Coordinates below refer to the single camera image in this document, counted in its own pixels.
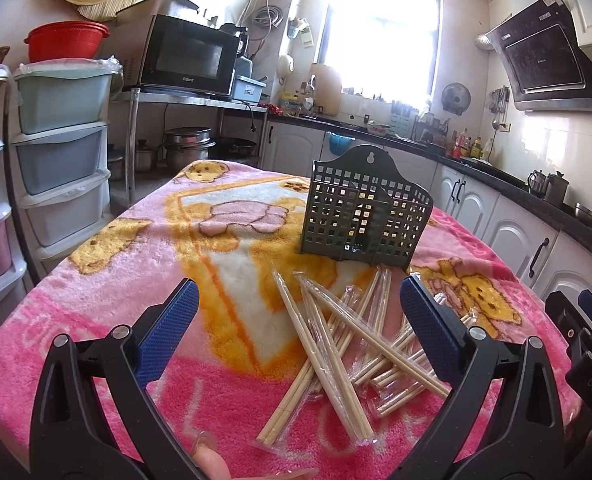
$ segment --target metal rack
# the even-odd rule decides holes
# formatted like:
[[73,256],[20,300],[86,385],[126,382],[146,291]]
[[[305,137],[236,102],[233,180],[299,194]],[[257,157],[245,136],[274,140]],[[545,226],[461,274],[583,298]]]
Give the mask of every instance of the metal rack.
[[[115,102],[128,102],[130,104],[129,118],[128,118],[128,135],[125,143],[125,206],[127,208],[134,205],[140,198],[136,189],[136,177],[134,171],[134,160],[136,150],[136,124],[138,121],[138,107],[141,103],[162,103],[174,105],[190,105],[190,106],[208,106],[211,108],[218,108],[218,127],[216,136],[220,136],[222,129],[222,122],[225,117],[225,110],[252,110],[263,114],[263,126],[260,132],[258,141],[258,149],[260,154],[260,146],[262,146],[265,125],[267,122],[267,108],[257,105],[249,105],[243,102],[223,101],[219,99],[211,99],[209,97],[193,96],[184,93],[154,93],[148,91],[141,91],[140,88],[132,88],[129,92],[120,92],[114,97]],[[169,178],[162,175],[156,182],[162,186]],[[151,179],[148,179],[148,192],[151,192]]]

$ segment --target utensil holder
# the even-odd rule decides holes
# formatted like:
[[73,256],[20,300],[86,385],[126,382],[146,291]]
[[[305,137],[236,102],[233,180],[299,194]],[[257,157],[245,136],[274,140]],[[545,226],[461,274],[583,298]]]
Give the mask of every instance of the utensil holder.
[[300,252],[407,269],[433,206],[387,152],[356,146],[314,162]]

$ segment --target black range hood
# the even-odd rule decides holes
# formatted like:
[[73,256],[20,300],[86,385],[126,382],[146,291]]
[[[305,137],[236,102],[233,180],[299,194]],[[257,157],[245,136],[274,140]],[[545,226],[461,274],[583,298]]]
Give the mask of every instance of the black range hood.
[[592,62],[578,47],[563,0],[537,0],[487,37],[518,110],[592,112]]

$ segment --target red bowl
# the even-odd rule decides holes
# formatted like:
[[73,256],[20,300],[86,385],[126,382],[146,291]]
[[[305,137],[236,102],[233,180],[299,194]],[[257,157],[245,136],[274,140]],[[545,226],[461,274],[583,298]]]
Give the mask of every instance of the red bowl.
[[29,32],[29,61],[47,61],[65,57],[91,59],[109,29],[96,22],[55,22]]

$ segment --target yellow bear face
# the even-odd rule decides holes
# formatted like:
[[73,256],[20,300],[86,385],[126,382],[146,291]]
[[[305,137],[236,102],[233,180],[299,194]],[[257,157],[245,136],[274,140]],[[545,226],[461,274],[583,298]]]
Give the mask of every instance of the yellow bear face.
[[185,175],[195,182],[209,183],[227,173],[230,168],[222,162],[214,160],[197,160],[187,166],[178,176]]

